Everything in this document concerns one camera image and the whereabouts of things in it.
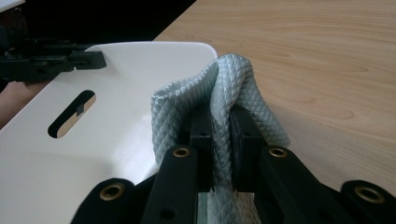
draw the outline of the metal screw hole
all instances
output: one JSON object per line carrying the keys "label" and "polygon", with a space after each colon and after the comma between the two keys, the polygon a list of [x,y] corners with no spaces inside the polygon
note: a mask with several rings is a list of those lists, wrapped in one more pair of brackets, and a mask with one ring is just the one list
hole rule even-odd
{"label": "metal screw hole", "polygon": [[113,201],[118,199],[125,191],[125,186],[121,183],[107,185],[100,191],[100,198],[103,201]]}
{"label": "metal screw hole", "polygon": [[375,189],[370,189],[364,186],[355,187],[355,193],[363,200],[370,203],[384,203],[384,196]]}

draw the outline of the black bracket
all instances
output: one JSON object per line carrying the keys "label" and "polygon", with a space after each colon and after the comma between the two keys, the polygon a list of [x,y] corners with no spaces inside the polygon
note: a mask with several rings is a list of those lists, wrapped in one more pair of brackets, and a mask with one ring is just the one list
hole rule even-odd
{"label": "black bracket", "polygon": [[18,8],[0,14],[0,78],[4,81],[37,82],[54,79],[62,72],[106,67],[101,51],[84,51],[89,45],[68,40],[29,37]]}
{"label": "black bracket", "polygon": [[[181,145],[166,151],[158,174],[137,186],[123,184],[130,186],[124,190],[114,187],[124,180],[100,183],[72,223],[196,223],[197,195],[213,188],[208,113],[208,105],[200,105],[186,119]],[[268,146],[245,108],[233,107],[230,124],[233,186],[254,193],[262,223],[393,224],[396,220],[396,199],[391,194],[361,180],[346,182],[341,191],[322,185],[292,151]],[[113,200],[101,198],[101,192]]]}

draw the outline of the white plastic tray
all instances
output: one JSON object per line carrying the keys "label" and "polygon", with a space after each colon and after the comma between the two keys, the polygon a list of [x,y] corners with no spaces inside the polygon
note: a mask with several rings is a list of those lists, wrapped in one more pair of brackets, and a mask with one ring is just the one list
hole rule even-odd
{"label": "white plastic tray", "polygon": [[[98,183],[144,180],[155,169],[152,93],[217,58],[202,43],[89,50],[101,50],[107,67],[60,74],[0,131],[0,223],[69,223]],[[64,137],[50,137],[51,123],[85,90],[96,94],[91,108]]]}

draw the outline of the wood grain surface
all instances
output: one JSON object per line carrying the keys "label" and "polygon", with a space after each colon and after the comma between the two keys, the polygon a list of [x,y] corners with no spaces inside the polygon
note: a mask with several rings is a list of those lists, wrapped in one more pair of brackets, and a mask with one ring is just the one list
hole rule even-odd
{"label": "wood grain surface", "polygon": [[250,59],[320,182],[363,179],[396,195],[396,1],[198,0],[155,40]]}

